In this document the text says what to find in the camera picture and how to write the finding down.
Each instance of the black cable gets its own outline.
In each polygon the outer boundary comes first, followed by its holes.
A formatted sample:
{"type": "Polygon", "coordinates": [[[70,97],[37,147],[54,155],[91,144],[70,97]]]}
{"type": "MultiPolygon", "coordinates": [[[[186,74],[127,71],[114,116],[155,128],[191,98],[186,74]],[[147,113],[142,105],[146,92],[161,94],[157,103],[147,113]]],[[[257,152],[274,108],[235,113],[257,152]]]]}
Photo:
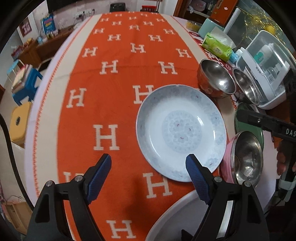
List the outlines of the black cable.
{"type": "Polygon", "coordinates": [[[277,205],[279,205],[279,203],[280,203],[281,201],[282,201],[282,200],[280,199],[280,200],[279,200],[274,206],[271,206],[270,209],[264,213],[264,215],[266,215],[266,214],[269,213],[271,210],[273,210],[277,205]]]}
{"type": "Polygon", "coordinates": [[[4,136],[5,136],[5,140],[6,140],[6,145],[7,145],[7,149],[8,149],[8,155],[9,155],[9,159],[10,159],[10,162],[11,162],[11,166],[12,166],[12,169],[13,169],[13,173],[15,175],[15,179],[17,180],[17,184],[19,185],[20,187],[20,190],[22,192],[22,195],[24,196],[27,204],[29,205],[30,209],[33,211],[34,209],[34,206],[33,206],[33,203],[31,202],[25,188],[24,188],[24,185],[22,183],[22,180],[20,178],[20,174],[18,172],[18,169],[17,169],[17,165],[15,163],[15,157],[13,155],[13,150],[12,150],[12,145],[11,145],[11,141],[10,141],[10,136],[9,136],[9,131],[8,131],[8,128],[7,128],[7,125],[6,125],[6,122],[3,118],[3,116],[0,114],[0,125],[3,129],[3,132],[4,132],[4,136]]]}

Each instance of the floor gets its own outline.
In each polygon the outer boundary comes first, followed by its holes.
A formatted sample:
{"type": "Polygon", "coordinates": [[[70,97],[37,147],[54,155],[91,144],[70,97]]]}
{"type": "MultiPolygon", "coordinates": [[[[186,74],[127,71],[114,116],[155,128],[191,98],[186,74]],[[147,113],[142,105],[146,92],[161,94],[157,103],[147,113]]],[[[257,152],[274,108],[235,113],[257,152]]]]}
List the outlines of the floor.
{"type": "MultiPolygon", "coordinates": [[[[5,93],[3,95],[3,98],[0,103],[0,114],[3,116],[8,129],[10,124],[10,118],[11,114],[15,107],[17,107],[17,104],[14,102],[12,98],[11,93],[11,85],[12,83],[7,80],[6,84],[4,86],[5,93]]],[[[14,143],[12,143],[13,153],[15,156],[15,162],[18,168],[18,171],[20,173],[20,177],[22,179],[22,182],[26,188],[25,183],[25,172],[24,172],[24,154],[25,150],[14,143]]],[[[23,195],[19,189],[19,186],[17,184],[17,181],[15,179],[10,159],[8,156],[6,141],[4,138],[3,131],[0,130],[0,181],[3,188],[3,193],[5,199],[8,201],[18,201],[19,198],[16,196],[19,196],[23,198],[23,195]]]]}

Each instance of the white wall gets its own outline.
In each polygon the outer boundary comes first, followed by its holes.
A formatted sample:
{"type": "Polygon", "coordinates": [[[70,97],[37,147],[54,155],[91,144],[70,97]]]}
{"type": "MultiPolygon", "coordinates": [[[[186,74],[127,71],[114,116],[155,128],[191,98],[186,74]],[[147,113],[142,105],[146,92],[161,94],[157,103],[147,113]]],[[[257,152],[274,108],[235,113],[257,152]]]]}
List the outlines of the white wall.
{"type": "MultiPolygon", "coordinates": [[[[125,2],[128,11],[136,11],[137,0],[82,0],[59,9],[54,12],[54,23],[56,28],[66,28],[77,23],[74,14],[86,9],[95,9],[95,14],[106,13],[110,11],[110,4],[116,2],[125,2]]],[[[40,19],[48,14],[46,1],[42,2],[35,10],[33,16],[38,31],[41,30],[40,19]]]]}
{"type": "Polygon", "coordinates": [[[22,41],[17,31],[14,31],[0,54],[0,85],[4,87],[7,80],[7,70],[13,64],[11,54],[13,52],[12,46],[22,45],[22,41]]]}
{"type": "MultiPolygon", "coordinates": [[[[159,13],[173,15],[178,0],[163,0],[159,5],[159,13]]],[[[156,1],[138,0],[136,11],[142,9],[142,5],[156,6],[156,1]]]]}
{"type": "Polygon", "coordinates": [[[37,29],[36,23],[35,23],[35,19],[33,16],[33,13],[31,12],[28,16],[29,18],[29,22],[32,28],[32,31],[30,33],[28,33],[27,35],[25,35],[24,37],[22,36],[22,33],[20,31],[20,27],[17,28],[17,31],[19,33],[20,39],[22,40],[23,43],[25,43],[28,39],[32,38],[32,39],[37,39],[39,34],[39,31],[37,29]]]}

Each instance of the table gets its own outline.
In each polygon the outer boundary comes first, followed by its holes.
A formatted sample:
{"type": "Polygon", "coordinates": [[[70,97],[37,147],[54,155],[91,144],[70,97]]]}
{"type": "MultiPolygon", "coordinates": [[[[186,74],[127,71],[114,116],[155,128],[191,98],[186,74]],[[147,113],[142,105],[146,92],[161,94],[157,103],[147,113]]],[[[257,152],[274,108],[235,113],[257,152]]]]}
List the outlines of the table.
{"type": "MultiPolygon", "coordinates": [[[[136,115],[153,89],[167,84],[197,88],[204,58],[231,69],[202,49],[201,40],[167,15],[115,12],[85,20],[51,61],[32,107],[25,142],[32,202],[47,180],[69,181],[109,153],[110,174],[90,205],[94,219],[106,240],[145,240],[156,220],[194,187],[168,180],[148,164],[136,140],[136,115]]],[[[218,106],[230,139],[236,103],[229,97],[218,106]]],[[[270,134],[265,135],[264,156],[274,152],[270,134]]],[[[273,159],[256,190],[262,206],[274,192],[275,154],[273,159]]],[[[72,216],[68,219],[77,238],[72,216]]]]}

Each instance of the pink bowl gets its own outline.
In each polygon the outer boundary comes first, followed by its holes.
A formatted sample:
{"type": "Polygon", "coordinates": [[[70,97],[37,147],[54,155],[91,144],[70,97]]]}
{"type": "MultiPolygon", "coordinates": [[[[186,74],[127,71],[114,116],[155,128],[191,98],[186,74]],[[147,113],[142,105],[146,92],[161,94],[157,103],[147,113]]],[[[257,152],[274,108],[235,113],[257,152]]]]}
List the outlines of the pink bowl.
{"type": "Polygon", "coordinates": [[[234,145],[234,140],[237,140],[238,135],[234,136],[230,142],[226,145],[225,153],[223,156],[223,160],[221,162],[221,172],[223,179],[228,183],[234,183],[232,174],[231,174],[231,149],[234,145]]]}
{"type": "Polygon", "coordinates": [[[263,155],[258,139],[249,131],[236,134],[226,145],[221,162],[223,179],[240,185],[249,181],[255,187],[262,169],[263,155]]]}

